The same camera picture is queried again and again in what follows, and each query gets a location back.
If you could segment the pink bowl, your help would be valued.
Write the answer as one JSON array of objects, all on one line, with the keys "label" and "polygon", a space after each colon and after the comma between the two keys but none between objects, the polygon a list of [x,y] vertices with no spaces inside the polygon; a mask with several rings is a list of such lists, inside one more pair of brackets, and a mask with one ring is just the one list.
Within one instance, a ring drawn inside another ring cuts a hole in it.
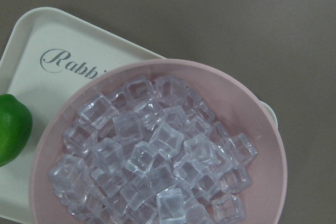
[{"label": "pink bowl", "polygon": [[64,152],[62,132],[76,110],[96,92],[107,93],[138,76],[155,79],[173,74],[185,80],[226,124],[232,134],[244,132],[257,149],[248,165],[253,183],[239,194],[246,223],[277,223],[287,189],[287,161],[279,131],[259,99],[231,76],[201,63],[179,59],[145,60],[109,71],[69,98],[38,143],[30,173],[29,206],[33,223],[76,223],[53,193],[48,171]]}]

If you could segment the pile of clear ice cubes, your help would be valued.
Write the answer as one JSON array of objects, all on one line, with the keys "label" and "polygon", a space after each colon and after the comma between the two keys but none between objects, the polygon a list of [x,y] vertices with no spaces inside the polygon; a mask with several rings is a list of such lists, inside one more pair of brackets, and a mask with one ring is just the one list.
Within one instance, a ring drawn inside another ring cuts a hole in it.
[{"label": "pile of clear ice cubes", "polygon": [[55,196],[84,223],[238,223],[257,150],[231,136],[183,80],[140,76],[95,93],[49,171]]}]

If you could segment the cream rabbit tray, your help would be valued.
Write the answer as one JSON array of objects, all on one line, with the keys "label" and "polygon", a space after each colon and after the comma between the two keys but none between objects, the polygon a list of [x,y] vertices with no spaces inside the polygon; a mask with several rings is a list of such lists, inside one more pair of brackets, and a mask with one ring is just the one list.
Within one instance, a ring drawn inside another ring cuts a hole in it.
[{"label": "cream rabbit tray", "polygon": [[1,59],[1,93],[33,115],[23,152],[1,168],[1,217],[33,223],[30,173],[45,129],[66,101],[101,75],[163,57],[56,8],[42,7],[16,23]]}]

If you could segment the green lime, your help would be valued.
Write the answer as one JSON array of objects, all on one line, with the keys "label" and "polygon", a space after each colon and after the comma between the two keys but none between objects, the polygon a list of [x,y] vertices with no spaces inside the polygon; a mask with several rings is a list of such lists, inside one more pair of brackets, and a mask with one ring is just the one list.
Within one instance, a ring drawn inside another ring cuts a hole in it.
[{"label": "green lime", "polygon": [[24,149],[33,125],[28,107],[11,94],[1,95],[1,167]]}]

